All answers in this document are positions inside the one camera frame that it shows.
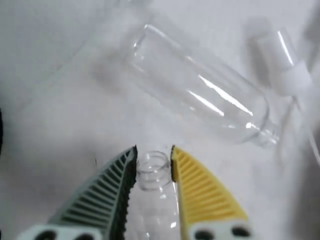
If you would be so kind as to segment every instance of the bottle cap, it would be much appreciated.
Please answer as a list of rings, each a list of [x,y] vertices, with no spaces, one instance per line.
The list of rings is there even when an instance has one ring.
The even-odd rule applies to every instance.
[[[269,70],[274,91],[281,96],[295,96],[312,84],[306,63],[300,59],[285,29],[256,39]]]

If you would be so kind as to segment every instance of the bottle mouth rim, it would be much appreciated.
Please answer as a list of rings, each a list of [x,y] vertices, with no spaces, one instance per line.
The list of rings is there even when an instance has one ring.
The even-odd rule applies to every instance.
[[[163,164],[161,166],[159,166],[158,168],[152,169],[152,170],[142,170],[142,169],[139,168],[141,166],[141,162],[142,162],[141,159],[145,160],[145,159],[150,159],[152,157],[160,158],[163,161]],[[141,174],[150,174],[150,173],[161,171],[164,168],[168,168],[169,167],[169,163],[170,163],[170,161],[169,161],[167,155],[164,154],[163,152],[156,151],[156,150],[147,151],[147,152],[143,153],[142,157],[138,158],[136,170],[137,170],[137,172],[139,172]]]

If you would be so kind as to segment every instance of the bottle opening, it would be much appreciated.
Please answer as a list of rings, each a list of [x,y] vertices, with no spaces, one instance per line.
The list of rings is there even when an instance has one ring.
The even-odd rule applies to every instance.
[[[279,127],[268,120],[263,128],[257,129],[258,133],[251,141],[259,147],[270,148],[275,147],[279,141]]]
[[[172,181],[170,161],[160,151],[148,151],[139,157],[136,173],[142,190],[158,190]]]

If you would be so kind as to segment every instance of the white spray nozzle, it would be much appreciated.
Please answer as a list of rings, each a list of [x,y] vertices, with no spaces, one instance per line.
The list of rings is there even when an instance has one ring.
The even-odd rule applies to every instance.
[[[267,63],[272,88],[281,96],[295,96],[312,84],[305,62],[300,59],[285,29],[257,38]]]

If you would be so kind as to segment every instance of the plastic bottle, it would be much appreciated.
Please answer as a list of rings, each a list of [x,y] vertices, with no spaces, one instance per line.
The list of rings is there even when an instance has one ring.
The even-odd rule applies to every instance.
[[[139,86],[219,138],[252,141],[261,147],[275,145],[278,128],[269,119],[264,94],[164,22],[161,18],[148,21],[130,43],[125,60],[141,73]]]
[[[126,240],[179,240],[178,195],[171,164],[159,151],[149,151],[137,162],[137,185],[129,195]]]

